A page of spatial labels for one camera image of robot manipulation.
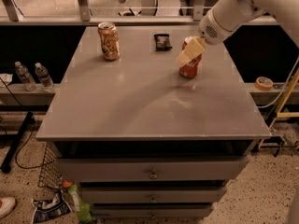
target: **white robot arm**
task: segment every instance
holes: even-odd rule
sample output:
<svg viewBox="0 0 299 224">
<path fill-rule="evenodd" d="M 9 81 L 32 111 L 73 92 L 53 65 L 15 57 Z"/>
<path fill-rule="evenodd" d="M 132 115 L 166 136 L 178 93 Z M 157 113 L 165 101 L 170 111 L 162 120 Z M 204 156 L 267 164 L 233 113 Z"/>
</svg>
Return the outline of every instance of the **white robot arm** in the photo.
<svg viewBox="0 0 299 224">
<path fill-rule="evenodd" d="M 272 15 L 299 47 L 299 0 L 219 0 L 199 23 L 206 42 L 215 45 L 232 35 L 244 22 Z"/>
</svg>

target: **soda can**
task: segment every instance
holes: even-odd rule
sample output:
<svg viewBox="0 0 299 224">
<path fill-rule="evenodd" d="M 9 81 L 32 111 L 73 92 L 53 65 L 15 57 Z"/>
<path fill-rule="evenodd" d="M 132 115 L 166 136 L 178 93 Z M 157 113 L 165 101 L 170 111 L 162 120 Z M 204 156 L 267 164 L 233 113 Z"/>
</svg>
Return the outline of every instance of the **soda can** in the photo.
<svg viewBox="0 0 299 224">
<path fill-rule="evenodd" d="M 184 43 L 182 44 L 182 49 L 185 49 L 188 42 L 193 38 L 193 36 L 188 36 L 185 38 Z M 202 54 L 195 57 L 189 63 L 184 64 L 179 68 L 179 73 L 186 78 L 194 78 L 198 74 L 198 65 L 202 59 Z"/>
<path fill-rule="evenodd" d="M 111 22 L 98 24 L 98 33 L 101 37 L 104 58 L 111 61 L 120 58 L 119 34 L 115 24 Z"/>
</svg>

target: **drawer knob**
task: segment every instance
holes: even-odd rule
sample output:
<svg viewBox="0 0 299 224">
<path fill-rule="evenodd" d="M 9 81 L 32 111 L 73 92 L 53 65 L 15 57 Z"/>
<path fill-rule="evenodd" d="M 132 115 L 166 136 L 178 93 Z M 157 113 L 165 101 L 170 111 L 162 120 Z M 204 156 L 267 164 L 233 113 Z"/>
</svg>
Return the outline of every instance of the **drawer knob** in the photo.
<svg viewBox="0 0 299 224">
<path fill-rule="evenodd" d="M 155 196 L 151 196 L 150 203 L 157 203 Z"/>
<path fill-rule="evenodd" d="M 151 173 L 149 174 L 149 178 L 150 179 L 157 179 L 158 178 L 158 176 L 156 174 L 156 171 L 154 169 L 151 170 Z"/>
</svg>

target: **tape roll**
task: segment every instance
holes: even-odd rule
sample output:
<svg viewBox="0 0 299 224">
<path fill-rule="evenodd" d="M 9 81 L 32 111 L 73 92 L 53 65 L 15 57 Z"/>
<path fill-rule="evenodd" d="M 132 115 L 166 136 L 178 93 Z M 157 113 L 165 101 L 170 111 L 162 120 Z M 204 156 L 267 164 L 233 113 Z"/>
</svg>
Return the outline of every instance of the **tape roll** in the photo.
<svg viewBox="0 0 299 224">
<path fill-rule="evenodd" d="M 273 82 L 267 77 L 258 77 L 254 83 L 254 86 L 260 91 L 270 91 L 273 87 Z"/>
</svg>

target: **shoe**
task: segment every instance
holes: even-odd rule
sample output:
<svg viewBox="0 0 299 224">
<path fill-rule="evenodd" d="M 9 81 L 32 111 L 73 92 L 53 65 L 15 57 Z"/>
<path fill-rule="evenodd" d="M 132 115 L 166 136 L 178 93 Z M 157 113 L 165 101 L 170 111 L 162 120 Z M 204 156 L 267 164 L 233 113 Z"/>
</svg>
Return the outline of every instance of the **shoe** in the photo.
<svg viewBox="0 0 299 224">
<path fill-rule="evenodd" d="M 0 207 L 0 219 L 8 215 L 17 204 L 16 199 L 12 197 L 1 198 L 1 202 L 2 206 Z"/>
</svg>

